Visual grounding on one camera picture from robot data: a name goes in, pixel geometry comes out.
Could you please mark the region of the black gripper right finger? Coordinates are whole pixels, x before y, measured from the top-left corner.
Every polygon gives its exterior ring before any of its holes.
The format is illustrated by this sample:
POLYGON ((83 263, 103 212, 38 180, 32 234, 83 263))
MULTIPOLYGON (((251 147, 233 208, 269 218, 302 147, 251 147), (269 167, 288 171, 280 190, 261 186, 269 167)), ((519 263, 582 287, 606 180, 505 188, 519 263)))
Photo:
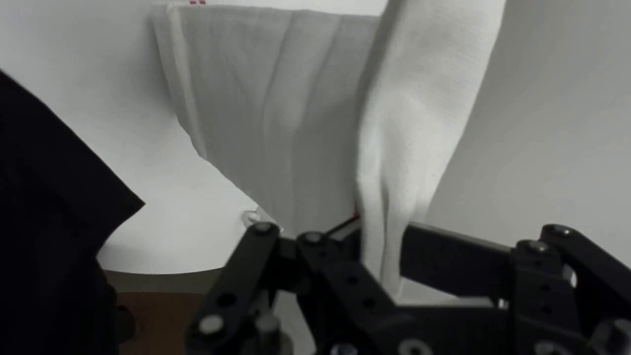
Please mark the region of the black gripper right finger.
POLYGON ((631 269, 578 228, 545 224, 507 248, 411 226, 401 273, 509 315, 515 355, 631 355, 631 269))

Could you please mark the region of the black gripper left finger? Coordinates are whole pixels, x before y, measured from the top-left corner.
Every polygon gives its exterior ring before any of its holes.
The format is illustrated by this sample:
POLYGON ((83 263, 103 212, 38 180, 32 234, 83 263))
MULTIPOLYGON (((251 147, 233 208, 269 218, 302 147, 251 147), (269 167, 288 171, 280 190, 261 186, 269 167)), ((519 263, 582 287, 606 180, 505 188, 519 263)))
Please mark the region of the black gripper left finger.
POLYGON ((286 238, 255 222, 186 328, 186 355, 377 355, 395 301, 359 259, 361 222, 286 238))

